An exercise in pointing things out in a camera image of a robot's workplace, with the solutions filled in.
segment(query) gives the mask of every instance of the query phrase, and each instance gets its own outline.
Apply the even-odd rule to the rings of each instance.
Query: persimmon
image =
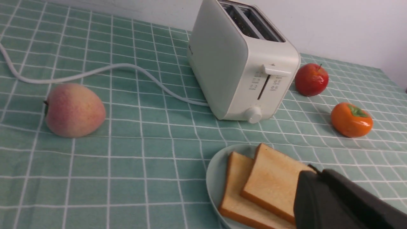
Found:
[[[347,102],[333,108],[331,120],[339,133],[350,138],[365,136],[373,127],[373,119],[366,111]]]

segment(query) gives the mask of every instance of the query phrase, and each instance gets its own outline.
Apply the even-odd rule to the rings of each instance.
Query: apple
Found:
[[[309,63],[302,66],[295,75],[295,88],[303,96],[315,96],[328,85],[329,76],[321,65]]]

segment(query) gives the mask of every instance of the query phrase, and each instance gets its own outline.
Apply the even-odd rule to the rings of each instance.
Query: black object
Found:
[[[407,229],[407,214],[331,169],[301,171],[294,202],[297,229]]]

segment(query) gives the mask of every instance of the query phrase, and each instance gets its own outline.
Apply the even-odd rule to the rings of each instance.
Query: white cable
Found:
[[[146,76],[148,76],[152,81],[154,81],[154,83],[156,83],[159,87],[161,87],[161,89],[163,89],[166,93],[168,93],[169,95],[173,96],[176,99],[179,99],[181,101],[184,101],[186,103],[190,103],[190,104],[195,104],[198,106],[209,106],[207,103],[202,103],[202,102],[197,102],[197,101],[193,101],[187,98],[183,98],[177,94],[175,94],[174,92],[170,91],[168,88],[166,88],[160,81],[158,81],[152,74],[150,74],[149,72],[147,72],[145,69],[134,65],[134,64],[112,64],[112,65],[108,65],[106,67],[102,67],[102,68],[98,68],[89,72],[85,72],[85,73],[81,73],[81,74],[77,74],[77,75],[73,75],[73,76],[69,76],[69,77],[65,77],[65,78],[59,78],[59,79],[29,79],[29,78],[25,78],[24,76],[20,75],[16,69],[14,68],[13,63],[11,62],[11,59],[9,57],[9,55],[6,52],[6,49],[3,47],[3,45],[0,43],[0,51],[4,56],[4,59],[6,60],[7,65],[10,68],[10,71],[13,73],[13,75],[21,80],[24,81],[26,83],[31,83],[31,84],[53,84],[53,83],[62,83],[62,82],[67,82],[67,81],[71,81],[74,79],[80,79],[89,75],[93,75],[99,72],[103,72],[109,69],[113,69],[113,68],[122,68],[122,67],[130,67],[130,68],[134,68],[136,70],[139,70],[140,72],[144,73]]]

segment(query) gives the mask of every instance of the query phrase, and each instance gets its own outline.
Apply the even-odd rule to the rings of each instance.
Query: toaster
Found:
[[[300,54],[257,7],[203,0],[187,57],[219,120],[257,123],[279,108]]]

